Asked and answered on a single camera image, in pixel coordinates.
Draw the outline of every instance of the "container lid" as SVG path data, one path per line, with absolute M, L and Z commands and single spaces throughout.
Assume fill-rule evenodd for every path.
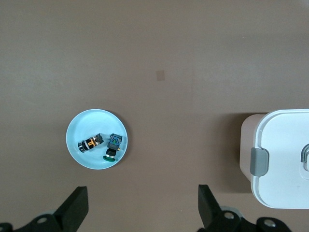
M 309 109 L 265 115 L 255 131 L 251 185 L 265 206 L 309 209 Z

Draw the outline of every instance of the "cylindrical component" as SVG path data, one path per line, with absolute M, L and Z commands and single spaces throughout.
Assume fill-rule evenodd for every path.
M 81 152 L 86 152 L 86 151 L 94 148 L 95 146 L 103 143 L 103 142 L 104 142 L 104 140 L 102 138 L 102 135 L 101 134 L 97 134 L 94 137 L 90 137 L 89 139 L 82 140 L 77 145 L 78 145 L 78 149 Z

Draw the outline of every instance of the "black part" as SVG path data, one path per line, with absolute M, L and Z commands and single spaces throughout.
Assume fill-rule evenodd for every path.
M 222 211 L 207 185 L 198 186 L 198 210 L 205 227 L 198 232 L 291 232 L 282 221 L 275 218 L 261 217 L 254 225 L 233 211 Z M 234 217 L 228 219 L 225 213 L 231 213 Z M 272 220 L 276 226 L 266 225 L 266 219 Z
M 76 190 L 54 212 L 60 227 L 65 232 L 76 232 L 88 213 L 87 187 Z
M 110 148 L 110 149 L 113 149 L 113 150 L 117 150 L 119 148 L 119 145 L 114 145 L 114 144 L 108 143 L 107 147 Z
M 0 223 L 0 228 L 2 228 L 1 232 L 12 232 L 13 227 L 10 223 Z
M 83 144 L 84 143 L 84 140 L 79 142 L 77 145 L 78 145 L 78 149 L 81 151 L 81 152 L 86 152 L 87 151 L 87 147 L 85 147 L 85 145 Z
M 198 211 L 205 228 L 222 212 L 208 185 L 198 186 Z
M 95 138 L 96 138 L 96 140 L 97 140 L 100 144 L 104 142 L 103 137 L 102 137 L 101 134 L 97 134 L 97 135 L 95 136 Z
M 115 157 L 115 156 L 116 156 L 116 151 L 109 148 L 109 149 L 107 149 L 107 151 L 106 151 L 106 155 Z
M 276 226 L 275 227 L 269 227 L 268 225 L 265 224 L 265 220 L 272 220 Z M 271 217 L 260 217 L 256 221 L 256 226 L 259 228 L 259 231 L 261 232 L 292 232 L 290 228 L 282 221 L 276 219 L 276 218 L 271 218 Z
M 38 223 L 38 220 L 45 218 L 46 221 L 43 223 Z M 26 226 L 15 230 L 15 232 L 61 232 L 63 231 L 60 228 L 56 218 L 51 214 L 45 214 L 36 217 Z

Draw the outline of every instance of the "gray clip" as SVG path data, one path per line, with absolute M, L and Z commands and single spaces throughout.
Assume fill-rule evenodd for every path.
M 301 151 L 301 158 L 300 158 L 300 161 L 302 163 L 307 163 L 307 157 L 308 157 L 308 154 L 309 154 L 309 144 L 307 144 L 303 150 Z
M 251 148 L 250 172 L 252 175 L 261 177 L 268 171 L 269 153 L 265 149 Z

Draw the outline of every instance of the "green ring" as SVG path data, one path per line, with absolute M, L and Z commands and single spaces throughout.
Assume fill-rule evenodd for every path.
M 115 162 L 116 161 L 114 158 L 110 158 L 110 157 L 107 157 L 107 156 L 103 156 L 103 159 L 105 159 L 108 162 Z

